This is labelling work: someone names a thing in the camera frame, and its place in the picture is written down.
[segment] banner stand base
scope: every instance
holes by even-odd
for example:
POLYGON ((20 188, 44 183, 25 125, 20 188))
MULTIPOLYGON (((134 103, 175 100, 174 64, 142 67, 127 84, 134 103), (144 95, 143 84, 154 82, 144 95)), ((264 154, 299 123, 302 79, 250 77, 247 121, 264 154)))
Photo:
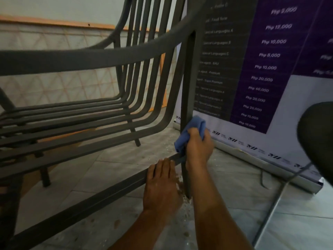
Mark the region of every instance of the banner stand base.
MULTIPOLYGON (((180 130, 180 124, 176 123, 175 121, 173 121, 173 128, 177 129, 177 130, 180 130)), ((289 177, 293 176, 294 173, 292 172, 289 172, 287 170, 284 170, 282 168, 279 168, 273 164, 270 164, 268 162, 265 162, 263 160, 260 160, 246 152, 243 152, 239 149, 235 149, 233 147, 230 147, 222 142, 218 142, 216 140, 214 140, 214 144, 215 144, 215 147, 218 148, 219 150, 221 151, 224 151, 228 154, 231 154, 241 160, 244 160, 250 164, 253 164, 255 165, 256 167, 258 168, 261 168, 273 175, 276 175, 276 176, 279 176, 279 177, 282 177, 283 179, 288 179, 289 177)), ((302 189, 310 192, 310 193, 318 193, 319 190, 322 189, 323 187, 323 184, 322 183, 315 183, 315 182, 312 182, 308 179, 305 179, 301 176, 298 176, 296 177, 295 179, 293 179, 291 181, 293 184, 301 187, 302 189)))

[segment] hand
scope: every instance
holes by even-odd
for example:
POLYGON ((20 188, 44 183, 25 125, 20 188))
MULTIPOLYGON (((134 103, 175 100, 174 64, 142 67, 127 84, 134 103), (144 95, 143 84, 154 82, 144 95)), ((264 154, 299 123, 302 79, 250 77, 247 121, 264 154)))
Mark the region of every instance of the hand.
POLYGON ((190 171, 193 168, 206 166, 207 161, 213 152, 214 143, 211 140, 207 129, 204 132, 203 140, 200 137, 199 130, 195 127, 190 128, 188 133, 190 139, 186 146, 186 168, 190 171))
POLYGON ((165 223, 176 214, 183 199, 176 186, 176 170, 174 161, 168 158, 159 160, 148 168, 147 182, 144 189, 144 212, 151 212, 165 223))

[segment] tiled wall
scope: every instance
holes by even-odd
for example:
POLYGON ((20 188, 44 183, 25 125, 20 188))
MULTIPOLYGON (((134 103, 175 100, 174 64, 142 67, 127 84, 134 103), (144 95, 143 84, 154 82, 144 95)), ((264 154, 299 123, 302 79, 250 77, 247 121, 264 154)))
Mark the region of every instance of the tiled wall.
MULTIPOLYGON (((0 24, 0 49, 77 49, 94 45, 105 39, 109 33, 108 30, 0 24)), ((124 31, 121 34, 121 46, 126 45, 126 40, 127 32, 124 31)), ((168 96, 175 66, 176 54, 174 54, 170 69, 167 85, 168 96)), ((152 60, 150 61, 148 81, 151 68, 152 60)), ((159 80, 160 72, 157 77, 153 102, 155 102, 159 80)), ((119 92, 115 67, 0 77, 0 87, 17 107, 106 98, 115 96, 119 92)))

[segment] tile floor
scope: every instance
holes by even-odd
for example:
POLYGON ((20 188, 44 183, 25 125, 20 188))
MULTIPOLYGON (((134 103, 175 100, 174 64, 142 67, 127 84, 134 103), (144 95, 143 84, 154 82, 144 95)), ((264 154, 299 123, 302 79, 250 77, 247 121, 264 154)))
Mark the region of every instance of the tile floor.
MULTIPOLYGON (((44 189, 39 182, 22 198, 16 232, 91 197, 147 168, 159 158, 172 155, 173 142, 178 135, 179 131, 170 123, 161 133, 142 138, 140 147, 130 142, 60 164, 50 174, 50 187, 44 189)), ((279 181, 273 178, 273 188, 263 188, 260 169, 217 149, 210 158, 209 170, 231 215, 252 240, 279 181)), ((107 249, 142 210, 143 189, 142 186, 134 190, 34 250, 107 249)), ((332 207, 333 188, 327 183, 317 195, 289 186, 258 249, 332 249, 332 207)), ((191 204, 182 206, 176 218, 164 229, 155 249, 197 249, 191 204)))

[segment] white wall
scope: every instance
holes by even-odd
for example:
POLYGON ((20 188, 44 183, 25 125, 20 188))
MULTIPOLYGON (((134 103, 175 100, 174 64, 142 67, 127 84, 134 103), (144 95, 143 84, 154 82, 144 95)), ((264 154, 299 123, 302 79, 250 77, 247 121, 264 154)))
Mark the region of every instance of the white wall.
MULTIPOLYGON (((124 0, 0 0, 0 14, 116 25, 123 3, 124 0)), ((168 29, 171 27, 175 4, 176 0, 173 0, 168 29)))

